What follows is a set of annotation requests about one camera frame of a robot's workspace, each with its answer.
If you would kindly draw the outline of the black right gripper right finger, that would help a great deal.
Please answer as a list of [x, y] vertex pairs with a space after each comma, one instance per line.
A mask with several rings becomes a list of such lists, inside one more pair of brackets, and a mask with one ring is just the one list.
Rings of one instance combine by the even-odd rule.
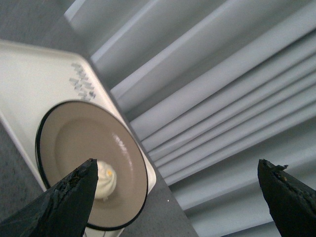
[[257, 173], [270, 215], [282, 237], [316, 235], [316, 191], [284, 170], [287, 165], [258, 162]]

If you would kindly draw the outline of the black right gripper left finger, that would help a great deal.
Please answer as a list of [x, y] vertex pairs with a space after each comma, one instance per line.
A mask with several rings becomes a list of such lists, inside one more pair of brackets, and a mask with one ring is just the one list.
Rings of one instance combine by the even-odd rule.
[[0, 224], [2, 237], [81, 237], [98, 181], [97, 161], [89, 159]]

